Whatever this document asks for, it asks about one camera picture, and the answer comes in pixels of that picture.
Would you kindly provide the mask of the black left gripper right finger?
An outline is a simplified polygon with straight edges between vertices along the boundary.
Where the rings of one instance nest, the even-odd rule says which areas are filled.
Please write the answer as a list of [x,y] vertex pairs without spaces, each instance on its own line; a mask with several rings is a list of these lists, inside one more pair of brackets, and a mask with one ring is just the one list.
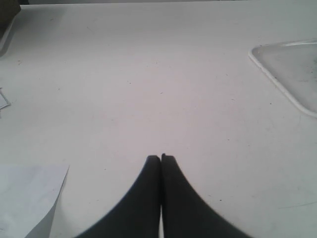
[[162,221],[165,238],[248,238],[209,207],[173,156],[162,154]]

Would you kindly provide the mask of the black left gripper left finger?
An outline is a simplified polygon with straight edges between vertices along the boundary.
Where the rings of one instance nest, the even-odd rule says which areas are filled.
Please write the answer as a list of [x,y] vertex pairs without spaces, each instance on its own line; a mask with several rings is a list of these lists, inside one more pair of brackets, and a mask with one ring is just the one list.
[[148,156],[140,174],[123,198],[79,237],[158,238],[160,178],[160,158]]

